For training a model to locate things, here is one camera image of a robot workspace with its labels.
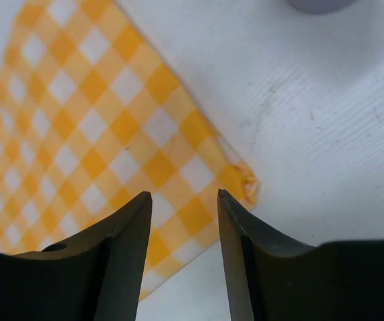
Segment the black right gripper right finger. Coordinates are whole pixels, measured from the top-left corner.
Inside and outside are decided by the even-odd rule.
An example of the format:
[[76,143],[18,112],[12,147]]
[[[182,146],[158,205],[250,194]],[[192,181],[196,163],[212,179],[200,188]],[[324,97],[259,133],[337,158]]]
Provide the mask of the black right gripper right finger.
[[232,320],[384,320],[384,240],[297,241],[217,196]]

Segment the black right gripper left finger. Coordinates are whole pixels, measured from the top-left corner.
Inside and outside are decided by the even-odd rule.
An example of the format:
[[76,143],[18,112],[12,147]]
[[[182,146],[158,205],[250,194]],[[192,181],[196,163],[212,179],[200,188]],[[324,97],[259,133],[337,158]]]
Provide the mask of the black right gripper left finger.
[[41,251],[0,253],[0,320],[134,320],[151,212],[142,192]]

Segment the yellow white checkered cloth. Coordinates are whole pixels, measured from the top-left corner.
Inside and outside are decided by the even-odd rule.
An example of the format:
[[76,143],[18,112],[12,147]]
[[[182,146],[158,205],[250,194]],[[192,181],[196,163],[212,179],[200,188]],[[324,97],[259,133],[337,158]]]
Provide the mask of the yellow white checkered cloth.
[[219,237],[217,192],[258,181],[113,1],[26,1],[0,67],[0,251],[43,249],[142,191],[141,298]]

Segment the lavender paper cup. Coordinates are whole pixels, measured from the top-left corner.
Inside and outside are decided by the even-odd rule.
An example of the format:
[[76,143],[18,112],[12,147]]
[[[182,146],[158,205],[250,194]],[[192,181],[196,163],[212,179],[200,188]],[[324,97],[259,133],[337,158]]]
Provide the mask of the lavender paper cup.
[[288,4],[296,10],[313,14],[324,15],[340,11],[355,3],[355,0],[287,0]]

